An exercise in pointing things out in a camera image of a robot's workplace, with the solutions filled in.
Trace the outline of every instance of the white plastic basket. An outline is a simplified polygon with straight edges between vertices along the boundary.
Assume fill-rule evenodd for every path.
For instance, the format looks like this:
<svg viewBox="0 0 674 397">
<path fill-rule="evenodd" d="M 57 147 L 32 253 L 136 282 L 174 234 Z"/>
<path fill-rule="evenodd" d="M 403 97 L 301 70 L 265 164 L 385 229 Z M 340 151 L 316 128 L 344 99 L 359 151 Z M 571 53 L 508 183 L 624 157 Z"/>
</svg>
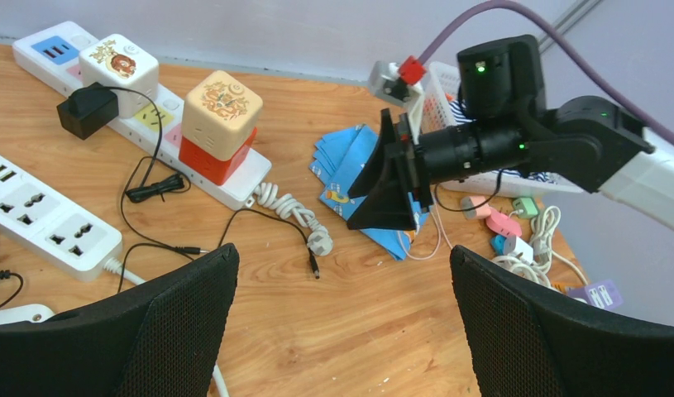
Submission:
<svg viewBox="0 0 674 397">
<path fill-rule="evenodd" d="M 429 65 L 427 88 L 424 91 L 424 113 L 422 132 L 441 130 L 446 126 L 455 126 L 447 94 L 456 97 L 458 86 L 461 84 L 461 75 L 458 68 L 432 62 Z M 503 175 L 499 196 L 503 197 L 537 197 L 550 192 L 580 193 L 582 189 L 563 179 L 560 175 L 551 175 L 556 183 L 539 182 L 514 175 Z M 497 172 L 488 172 L 458 182 L 452 180 L 442 183 L 442 187 L 449 190 L 470 192 L 475 194 L 492 194 L 495 190 Z"/>
</svg>

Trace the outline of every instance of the red cube socket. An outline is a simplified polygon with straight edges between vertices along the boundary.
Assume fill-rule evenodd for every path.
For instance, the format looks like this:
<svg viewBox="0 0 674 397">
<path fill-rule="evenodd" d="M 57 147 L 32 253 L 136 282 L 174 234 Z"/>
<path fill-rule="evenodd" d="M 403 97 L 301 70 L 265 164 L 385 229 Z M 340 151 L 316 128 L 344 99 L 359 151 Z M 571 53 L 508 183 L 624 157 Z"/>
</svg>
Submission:
<svg viewBox="0 0 674 397">
<path fill-rule="evenodd" d="M 251 135 L 234 153 L 232 158 L 225 161 L 214 158 L 212 155 L 182 136 L 179 160 L 183 161 L 188 167 L 194 169 L 205 178 L 208 178 L 208 180 L 214 184 L 224 184 L 246 158 L 246 154 L 249 153 L 251 144 L 256 137 L 256 131 L 256 128 L 254 128 L 254 131 L 251 132 Z"/>
<path fill-rule="evenodd" d="M 424 77 L 424 74 L 427 73 L 427 70 L 422 64 L 419 63 L 419 60 L 413 56 L 410 56 L 398 69 L 400 73 L 400 78 L 407 83 L 408 85 L 415 85 L 419 80 Z"/>
</svg>

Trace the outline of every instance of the beige cube socket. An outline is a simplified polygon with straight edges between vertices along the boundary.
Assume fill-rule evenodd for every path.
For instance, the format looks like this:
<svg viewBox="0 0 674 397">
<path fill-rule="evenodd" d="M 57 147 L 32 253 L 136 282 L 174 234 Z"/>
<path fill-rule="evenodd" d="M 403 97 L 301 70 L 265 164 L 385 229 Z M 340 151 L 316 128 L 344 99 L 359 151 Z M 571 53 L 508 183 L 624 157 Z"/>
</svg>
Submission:
<svg viewBox="0 0 674 397">
<path fill-rule="evenodd" d="M 159 61 L 123 35 L 110 35 L 79 52 L 84 87 L 93 83 L 133 89 L 156 99 L 159 87 Z M 113 90 L 117 95 L 120 118 L 134 115 L 149 104 L 143 96 Z"/>
<path fill-rule="evenodd" d="M 230 160 L 256 126 L 264 101 L 221 70 L 185 97 L 181 134 L 218 160 Z"/>
</svg>

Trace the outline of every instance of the blue usb port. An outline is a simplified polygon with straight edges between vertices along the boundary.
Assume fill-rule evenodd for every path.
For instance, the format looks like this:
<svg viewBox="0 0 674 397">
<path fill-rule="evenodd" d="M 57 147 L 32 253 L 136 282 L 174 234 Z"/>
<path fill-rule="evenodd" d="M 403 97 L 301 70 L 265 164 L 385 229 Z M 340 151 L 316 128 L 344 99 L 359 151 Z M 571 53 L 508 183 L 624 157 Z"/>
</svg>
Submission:
<svg viewBox="0 0 674 397">
<path fill-rule="evenodd" d="M 79 56 L 79 50 L 59 36 L 40 41 L 32 48 L 57 65 L 63 65 Z"/>
</svg>

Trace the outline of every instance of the wooden table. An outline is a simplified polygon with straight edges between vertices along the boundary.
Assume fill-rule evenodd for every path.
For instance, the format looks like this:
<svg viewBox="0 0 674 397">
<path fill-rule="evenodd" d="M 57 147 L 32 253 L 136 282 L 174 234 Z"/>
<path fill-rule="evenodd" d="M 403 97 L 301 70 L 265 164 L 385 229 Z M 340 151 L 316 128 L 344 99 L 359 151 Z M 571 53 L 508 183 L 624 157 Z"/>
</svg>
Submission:
<svg viewBox="0 0 674 397">
<path fill-rule="evenodd" d="M 162 65 L 161 83 L 181 98 L 210 73 Z M 318 258 L 322 279 L 309 272 L 297 232 L 254 214 L 237 217 L 227 236 L 241 255 L 239 283 L 222 340 L 219 365 L 232 395 L 478 395 L 461 316 L 451 287 L 449 250 L 429 261 L 396 262 L 318 201 L 323 186 L 308 170 L 313 144 L 324 134 L 366 122 L 378 131 L 384 103 L 350 85 L 234 74 L 265 102 L 254 148 L 273 162 L 267 181 L 291 193 L 329 229 L 335 248 Z M 104 128 L 87 141 L 61 128 L 62 97 L 15 64 L 0 45 L 0 154 L 122 231 L 125 247 L 141 239 L 122 222 L 122 187 L 144 153 Z M 151 180 L 169 172 L 157 166 Z M 462 194 L 445 193 L 457 205 Z M 129 204 L 144 233 L 176 246 L 212 248 L 232 211 L 200 189 Z M 511 209 L 496 198 L 496 208 Z M 492 257 L 492 233 L 481 222 L 442 212 L 448 236 Z M 526 237 L 528 224 L 524 224 Z M 413 253 L 436 241 L 427 222 Z M 574 258 L 560 234 L 554 249 Z M 150 280 L 184 264 L 167 251 L 141 248 L 129 268 Z M 107 298 L 117 277 L 79 282 L 0 236 L 0 269 L 25 277 L 8 307 L 45 304 L 56 313 Z M 563 264 L 553 280 L 576 282 Z M 0 281 L 0 302 L 16 281 Z M 217 391 L 212 386 L 213 395 Z"/>
</svg>

